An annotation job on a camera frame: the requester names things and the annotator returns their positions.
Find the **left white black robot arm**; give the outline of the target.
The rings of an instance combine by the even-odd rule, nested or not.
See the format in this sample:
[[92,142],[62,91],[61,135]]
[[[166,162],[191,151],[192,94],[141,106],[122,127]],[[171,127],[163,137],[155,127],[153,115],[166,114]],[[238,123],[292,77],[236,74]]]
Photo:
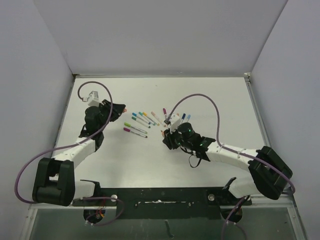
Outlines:
[[52,158],[38,162],[32,199],[36,203],[69,206],[83,199],[95,206],[102,199],[100,183],[93,180],[76,180],[75,169],[88,156],[95,153],[104,140],[105,124],[116,121],[126,112],[125,104],[90,103],[84,112],[84,125],[75,146]]

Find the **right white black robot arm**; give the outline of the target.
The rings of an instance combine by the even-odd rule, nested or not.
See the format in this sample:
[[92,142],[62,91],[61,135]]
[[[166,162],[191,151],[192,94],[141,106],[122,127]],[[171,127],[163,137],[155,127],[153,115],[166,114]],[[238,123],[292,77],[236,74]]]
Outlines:
[[222,197],[230,205],[254,194],[278,200],[293,176],[289,166],[269,146],[247,149],[218,143],[214,138],[196,133],[189,122],[180,124],[176,129],[164,130],[162,136],[162,142],[170,150],[180,148],[200,162],[222,163],[250,174],[243,178],[232,177],[226,184]]

